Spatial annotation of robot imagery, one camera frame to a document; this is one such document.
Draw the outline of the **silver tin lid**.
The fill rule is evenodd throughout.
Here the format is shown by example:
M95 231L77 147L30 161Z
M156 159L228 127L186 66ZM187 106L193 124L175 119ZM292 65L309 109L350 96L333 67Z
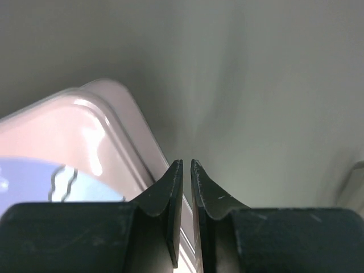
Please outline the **silver tin lid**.
M27 202L129 202L171 164L120 83L66 89L1 120L1 217ZM195 272L192 241L183 196L172 272Z

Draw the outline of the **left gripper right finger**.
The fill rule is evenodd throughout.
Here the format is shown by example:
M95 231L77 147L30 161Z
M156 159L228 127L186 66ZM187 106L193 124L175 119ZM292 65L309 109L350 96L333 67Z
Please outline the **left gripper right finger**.
M362 272L363 219L342 208L249 208L191 162L197 272Z

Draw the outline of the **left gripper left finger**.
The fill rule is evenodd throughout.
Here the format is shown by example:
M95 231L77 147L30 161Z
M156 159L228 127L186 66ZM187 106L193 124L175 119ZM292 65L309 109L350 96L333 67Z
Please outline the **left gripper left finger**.
M129 202L37 202L1 217L2 272L172 272L183 162Z

